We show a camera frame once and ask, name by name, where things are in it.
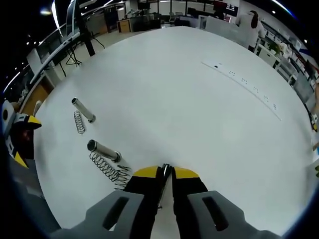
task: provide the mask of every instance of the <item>ceiling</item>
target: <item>ceiling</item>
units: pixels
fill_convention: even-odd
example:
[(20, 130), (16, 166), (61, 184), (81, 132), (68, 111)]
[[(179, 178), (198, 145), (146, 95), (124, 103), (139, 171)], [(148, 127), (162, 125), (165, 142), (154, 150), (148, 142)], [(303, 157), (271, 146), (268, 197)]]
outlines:
[[(40, 14), (40, 11), (44, 8), (51, 9), (52, 1), (30, 0), (19, 1), (18, 4), (15, 1), (8, 1), (5, 5), (7, 9), (1, 9), (1, 15), (5, 16), (9, 23), (4, 26), (4, 33), (7, 37), (4, 38), (3, 59), (6, 60), (3, 65), (5, 71), (2, 71), (3, 73), (0, 75), (1, 87), (6, 85), (16, 74), (15, 67), (21, 68), (21, 63), (26, 60), (26, 55), (34, 47), (34, 43), (37, 42), (38, 44), (56, 28), (51, 15), (43, 16)], [(300, 4), (300, 1), (278, 0), (294, 13), (297, 17), (297, 19), (294, 19), (271, 0), (246, 1), (270, 14), (275, 10), (274, 17), (285, 24), (300, 39), (308, 40), (307, 48), (319, 62), (319, 37), (316, 37), (316, 31), (312, 27), (318, 21), (315, 7), (312, 7), (310, 3)], [(57, 11), (66, 11), (69, 2), (70, 0), (56, 0), (57, 8), (59, 8)], [(107, 2), (107, 0), (97, 0), (96, 4), (103, 4), (103, 2)]]

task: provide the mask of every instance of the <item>white label strip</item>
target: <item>white label strip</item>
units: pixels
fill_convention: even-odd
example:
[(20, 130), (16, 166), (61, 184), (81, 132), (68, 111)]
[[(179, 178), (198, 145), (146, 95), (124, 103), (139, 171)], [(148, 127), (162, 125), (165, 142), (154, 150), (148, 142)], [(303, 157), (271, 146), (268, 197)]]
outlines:
[(244, 87), (257, 99), (259, 99), (267, 108), (269, 108), (280, 121), (282, 121), (281, 117), (279, 116), (278, 106), (269, 99), (267, 94), (262, 93), (260, 89), (251, 84), (251, 82), (247, 80), (245, 77), (242, 77), (239, 74), (227, 69), (227, 67), (225, 67), (222, 63), (217, 61), (204, 60), (201, 63), (210, 67), (211, 69), (214, 69), (215, 71), (220, 72), (224, 76), (227, 76), (228, 78), (232, 79), (233, 81), (237, 82), (239, 85)]

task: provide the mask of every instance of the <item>white table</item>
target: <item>white table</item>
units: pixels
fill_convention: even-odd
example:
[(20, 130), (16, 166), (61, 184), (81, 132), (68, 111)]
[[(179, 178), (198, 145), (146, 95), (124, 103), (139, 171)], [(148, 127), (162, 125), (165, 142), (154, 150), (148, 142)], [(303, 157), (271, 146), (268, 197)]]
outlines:
[[(267, 92), (282, 121), (255, 96), (201, 63), (216, 59)], [(76, 131), (71, 99), (97, 117)], [(215, 34), (189, 27), (143, 33), (83, 62), (37, 113), (35, 161), (53, 215), (64, 228), (113, 190), (89, 159), (88, 140), (118, 150), (134, 171), (170, 163), (197, 172), (244, 210), (258, 229), (284, 233), (308, 198), (311, 125), (302, 102), (262, 59)], [(171, 191), (153, 238), (177, 238)]]

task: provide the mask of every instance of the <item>white shirt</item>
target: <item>white shirt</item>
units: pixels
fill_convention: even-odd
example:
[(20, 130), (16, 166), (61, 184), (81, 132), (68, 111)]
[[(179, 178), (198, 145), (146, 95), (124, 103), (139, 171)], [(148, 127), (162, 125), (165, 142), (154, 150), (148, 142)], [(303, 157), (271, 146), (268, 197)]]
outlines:
[(256, 28), (251, 27), (251, 20), (253, 19), (253, 16), (254, 14), (252, 12), (240, 15), (236, 19), (236, 25), (238, 25), (240, 30), (245, 32), (247, 35), (248, 45), (256, 47), (258, 36), (264, 38), (266, 36), (266, 31), (260, 21), (258, 21)]

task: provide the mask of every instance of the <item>black pole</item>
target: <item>black pole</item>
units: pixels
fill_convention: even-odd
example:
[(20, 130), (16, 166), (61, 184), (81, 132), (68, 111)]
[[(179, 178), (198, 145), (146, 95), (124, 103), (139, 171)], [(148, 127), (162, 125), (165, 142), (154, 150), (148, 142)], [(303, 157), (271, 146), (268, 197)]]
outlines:
[(83, 37), (83, 41), (84, 41), (84, 44), (86, 46), (86, 49), (89, 52), (89, 55), (94, 56), (95, 51), (94, 51), (94, 48), (93, 48), (92, 43), (91, 43), (91, 35), (90, 35), (90, 33), (85, 25), (85, 22), (81, 16), (80, 5), (79, 5), (78, 1), (76, 2), (76, 5), (75, 5), (75, 19), (76, 19), (77, 25), (79, 27), (80, 34)]
[(185, 1), (185, 16), (187, 16), (187, 0)]
[(124, 5), (124, 18), (126, 19), (126, 4), (125, 3), (123, 3), (123, 5)]

